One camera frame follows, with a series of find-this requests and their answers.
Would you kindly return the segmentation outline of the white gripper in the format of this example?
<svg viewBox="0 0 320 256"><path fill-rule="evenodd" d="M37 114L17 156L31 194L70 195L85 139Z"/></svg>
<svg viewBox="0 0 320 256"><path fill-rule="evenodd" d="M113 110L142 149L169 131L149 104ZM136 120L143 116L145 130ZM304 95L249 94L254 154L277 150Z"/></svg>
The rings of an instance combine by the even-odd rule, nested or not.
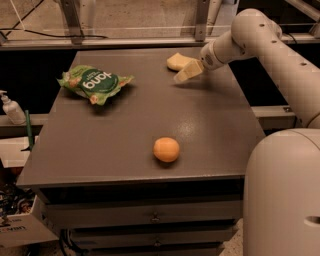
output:
<svg viewBox="0 0 320 256"><path fill-rule="evenodd" d="M204 67L208 70L216 70L222 66L222 63L215 55L213 41L207 43L201 49L200 60L190 61L174 76L174 81L180 83L200 75L203 72Z"/></svg>

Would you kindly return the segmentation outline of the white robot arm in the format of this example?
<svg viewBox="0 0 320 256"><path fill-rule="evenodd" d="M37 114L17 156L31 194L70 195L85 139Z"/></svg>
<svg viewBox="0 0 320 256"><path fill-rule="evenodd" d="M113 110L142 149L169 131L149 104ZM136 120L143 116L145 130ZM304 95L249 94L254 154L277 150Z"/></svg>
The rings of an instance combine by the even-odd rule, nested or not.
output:
<svg viewBox="0 0 320 256"><path fill-rule="evenodd" d="M196 59L179 64L184 82L235 60L256 58L300 125L252 151L244 178L243 256L320 256L320 69L287 46L278 24L248 8Z"/></svg>

